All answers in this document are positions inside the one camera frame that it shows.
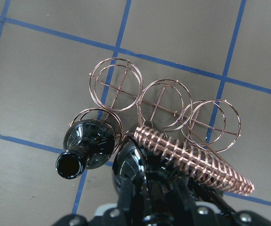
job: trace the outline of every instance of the copper wire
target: copper wire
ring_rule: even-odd
[[[209,187],[248,195],[254,191],[252,182],[239,174],[226,161],[199,147],[171,138],[150,127],[138,127],[134,139],[161,159],[168,159],[168,164],[178,168],[186,176]]]

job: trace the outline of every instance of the dark glass bottle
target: dark glass bottle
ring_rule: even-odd
[[[85,169],[105,164],[115,146],[115,129],[103,120],[85,119],[74,123],[64,136],[64,152],[56,161],[56,171],[73,179]]]

